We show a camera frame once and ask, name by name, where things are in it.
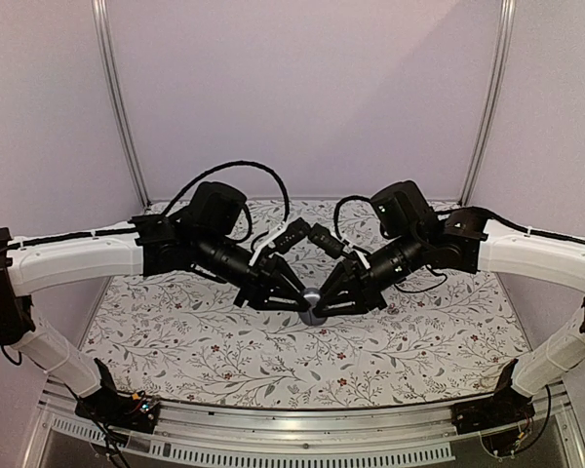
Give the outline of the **purple earbud charging case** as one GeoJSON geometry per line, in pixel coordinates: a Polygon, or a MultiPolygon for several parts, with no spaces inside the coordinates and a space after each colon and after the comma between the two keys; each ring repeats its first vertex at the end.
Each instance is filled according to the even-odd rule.
{"type": "Polygon", "coordinates": [[[317,288],[305,288],[302,292],[304,299],[309,306],[306,311],[299,312],[298,316],[303,324],[309,327],[319,327],[326,322],[326,318],[317,317],[314,309],[321,299],[321,292],[317,288]]]}

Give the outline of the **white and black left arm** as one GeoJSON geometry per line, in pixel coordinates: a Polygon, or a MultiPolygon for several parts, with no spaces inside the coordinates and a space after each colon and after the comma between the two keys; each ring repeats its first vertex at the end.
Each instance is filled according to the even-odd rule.
{"type": "Polygon", "coordinates": [[[60,379],[103,422],[118,422],[125,402],[105,366],[45,323],[32,309],[32,294],[95,278],[184,271],[237,287],[238,307],[307,311],[304,286],[276,249],[262,244],[250,252],[230,239],[246,205],[240,190],[202,182],[173,214],[140,215],[46,238],[14,238],[0,228],[0,346],[20,351],[60,379]]]}

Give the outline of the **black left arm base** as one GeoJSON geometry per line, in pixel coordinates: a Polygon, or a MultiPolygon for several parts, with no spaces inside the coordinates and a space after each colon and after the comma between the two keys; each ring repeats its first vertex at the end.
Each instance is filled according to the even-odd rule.
{"type": "Polygon", "coordinates": [[[161,398],[144,391],[122,394],[116,388],[108,367],[94,359],[100,372],[100,388],[91,396],[79,397],[75,414],[96,421],[145,434],[153,434],[160,415],[161,398]]]}

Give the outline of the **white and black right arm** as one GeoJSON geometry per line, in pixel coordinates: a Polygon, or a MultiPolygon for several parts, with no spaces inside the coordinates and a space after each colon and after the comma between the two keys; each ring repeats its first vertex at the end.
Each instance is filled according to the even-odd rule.
{"type": "MultiPolygon", "coordinates": [[[[295,307],[306,322],[362,315],[386,306],[383,291],[422,267],[515,274],[585,295],[585,240],[516,224],[488,209],[434,211],[411,180],[368,199],[383,248],[340,261],[318,292],[295,307]]],[[[504,425],[545,385],[585,360],[585,297],[568,322],[535,350],[503,368],[485,417],[504,425]]]]}

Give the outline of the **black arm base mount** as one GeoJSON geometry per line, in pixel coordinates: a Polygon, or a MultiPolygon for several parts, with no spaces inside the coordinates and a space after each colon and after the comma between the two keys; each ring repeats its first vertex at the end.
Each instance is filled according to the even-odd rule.
{"type": "Polygon", "coordinates": [[[525,397],[512,387],[512,372],[517,359],[507,364],[488,397],[451,406],[451,424],[458,434],[468,434],[516,423],[535,415],[532,397],[525,397]]]}

